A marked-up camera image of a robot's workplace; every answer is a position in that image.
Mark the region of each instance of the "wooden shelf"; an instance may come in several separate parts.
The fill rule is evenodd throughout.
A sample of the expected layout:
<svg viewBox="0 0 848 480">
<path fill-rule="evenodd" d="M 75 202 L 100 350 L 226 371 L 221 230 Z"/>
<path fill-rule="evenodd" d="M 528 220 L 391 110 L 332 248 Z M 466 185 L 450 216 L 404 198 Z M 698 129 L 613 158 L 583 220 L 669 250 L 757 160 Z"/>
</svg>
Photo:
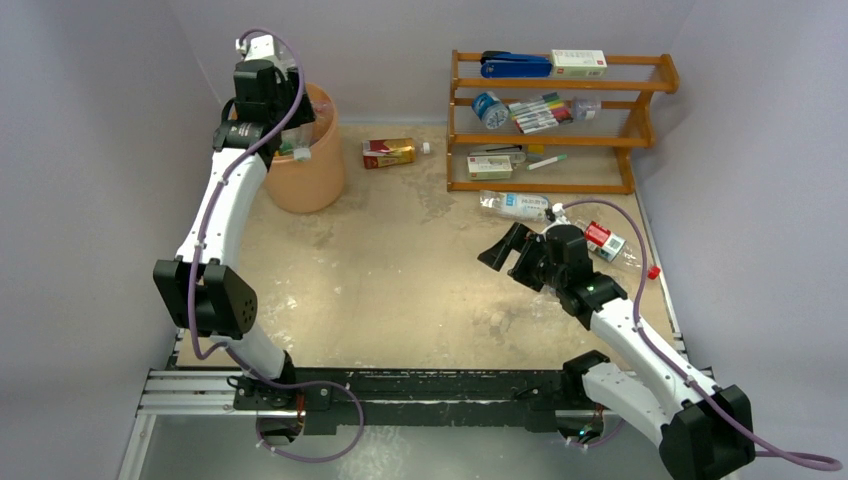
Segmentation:
<svg viewBox="0 0 848 480">
<path fill-rule="evenodd" d="M 480 75 L 480 58 L 480 53 L 453 51 L 447 135 L 447 188 L 449 191 L 494 189 L 562 193 L 627 194 L 633 192 L 630 151 L 633 148 L 650 148 L 656 141 L 650 118 L 651 98 L 655 92 L 674 93 L 680 85 L 680 79 L 670 55 L 656 57 L 609 55 L 606 57 L 609 64 L 607 73 L 603 78 L 591 80 L 483 78 Z M 512 122 L 507 122 L 507 125 L 497 130 L 487 130 L 470 108 L 474 97 L 458 96 L 457 90 L 460 89 L 477 89 L 478 91 L 480 89 L 594 90 L 639 93 L 633 101 L 618 99 L 603 101 L 602 110 L 591 122 L 575 122 L 538 134 L 524 135 Z M 520 100 L 520 98 L 501 98 L 506 104 Z M 613 147 L 622 182 L 621 185 L 528 183 L 515 177 L 493 184 L 463 182 L 456 176 L 456 169 L 453 166 L 454 147 L 486 143 Z"/>
</svg>

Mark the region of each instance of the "pack of markers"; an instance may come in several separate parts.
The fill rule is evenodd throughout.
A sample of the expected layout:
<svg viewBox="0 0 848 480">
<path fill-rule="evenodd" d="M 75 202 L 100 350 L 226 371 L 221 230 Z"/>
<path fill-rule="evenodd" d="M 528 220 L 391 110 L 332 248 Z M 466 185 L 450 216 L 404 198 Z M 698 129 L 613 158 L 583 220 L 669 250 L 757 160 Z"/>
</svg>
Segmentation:
<svg viewBox="0 0 848 480">
<path fill-rule="evenodd" d="M 528 98 L 507 107 L 521 133 L 540 132 L 573 121 L 565 100 L 556 92 Z"/>
</svg>

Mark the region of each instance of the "orange bucket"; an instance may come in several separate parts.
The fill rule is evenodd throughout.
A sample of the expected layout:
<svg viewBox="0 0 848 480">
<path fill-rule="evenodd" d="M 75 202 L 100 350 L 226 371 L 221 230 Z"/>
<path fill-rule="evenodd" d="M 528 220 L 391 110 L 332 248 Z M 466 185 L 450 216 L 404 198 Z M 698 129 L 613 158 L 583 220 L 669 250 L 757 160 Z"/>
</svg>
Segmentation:
<svg viewBox="0 0 848 480">
<path fill-rule="evenodd" d="M 328 207 L 344 189 L 344 159 L 336 105 L 317 85 L 306 84 L 317 120 L 310 150 L 312 158 L 296 161 L 291 155 L 274 157 L 265 177 L 265 190 L 274 204 L 287 212 L 310 213 Z"/>
</svg>

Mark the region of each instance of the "wooden rack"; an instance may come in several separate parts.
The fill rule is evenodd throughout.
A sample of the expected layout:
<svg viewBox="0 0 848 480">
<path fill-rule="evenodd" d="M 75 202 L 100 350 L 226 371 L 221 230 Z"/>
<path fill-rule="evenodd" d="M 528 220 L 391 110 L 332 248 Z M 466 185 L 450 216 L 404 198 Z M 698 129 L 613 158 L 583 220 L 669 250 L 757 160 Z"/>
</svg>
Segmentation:
<svg viewBox="0 0 848 480">
<path fill-rule="evenodd" d="M 495 190 L 495 191 L 525 191 L 525 192 L 552 192 L 552 193 L 633 193 L 633 172 L 630 166 L 630 152 L 634 147 L 649 148 L 654 145 L 654 128 L 651 125 L 650 105 L 651 97 L 655 92 L 674 93 L 680 84 L 680 78 L 671 56 L 668 54 L 658 57 L 642 56 L 607 56 L 608 70 L 612 71 L 616 66 L 629 65 L 641 66 L 649 69 L 647 79 L 643 81 L 629 81 L 619 79 L 620 75 L 610 75 L 597 80 L 590 79 L 554 79 L 554 78 L 483 78 L 479 75 L 480 53 L 462 53 L 453 51 L 451 62 L 451 91 L 450 107 L 448 113 L 447 132 L 447 189 L 451 190 Z M 462 69 L 465 72 L 472 71 L 475 74 L 460 74 L 460 62 L 472 62 L 478 67 L 474 70 Z M 623 122 L 620 127 L 614 123 L 617 132 L 592 132 L 591 128 L 573 128 L 577 123 L 560 126 L 552 129 L 554 133 L 545 135 L 523 135 L 510 124 L 498 130 L 489 130 L 487 133 L 472 131 L 459 131 L 455 129 L 457 107 L 469 108 L 473 97 L 457 97 L 458 89 L 539 89 L 547 91 L 555 90 L 595 90 L 595 91 L 618 91 L 639 92 L 635 101 L 604 101 L 601 104 L 601 114 L 606 111 L 618 111 Z M 505 104 L 520 99 L 501 98 Z M 575 185 L 563 183 L 517 183 L 512 179 L 496 181 L 465 181 L 463 178 L 454 178 L 453 154 L 455 146 L 459 144 L 521 144 L 521 145 L 558 145 L 558 146 L 592 146 L 612 147 L 615 152 L 618 171 L 621 175 L 621 185 Z M 545 175 L 544 168 L 536 170 Z"/>
</svg>

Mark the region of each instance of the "red label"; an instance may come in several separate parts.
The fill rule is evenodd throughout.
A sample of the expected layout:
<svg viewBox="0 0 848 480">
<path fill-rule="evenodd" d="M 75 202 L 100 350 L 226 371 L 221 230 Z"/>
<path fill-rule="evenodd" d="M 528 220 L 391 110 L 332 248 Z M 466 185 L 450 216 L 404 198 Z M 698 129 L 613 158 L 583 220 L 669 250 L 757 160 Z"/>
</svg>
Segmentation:
<svg viewBox="0 0 848 480">
<path fill-rule="evenodd" d="M 607 243 L 610 233 L 612 232 L 597 223 L 592 222 L 586 228 L 586 240 L 589 240 L 599 247 L 603 247 L 604 244 Z"/>
</svg>

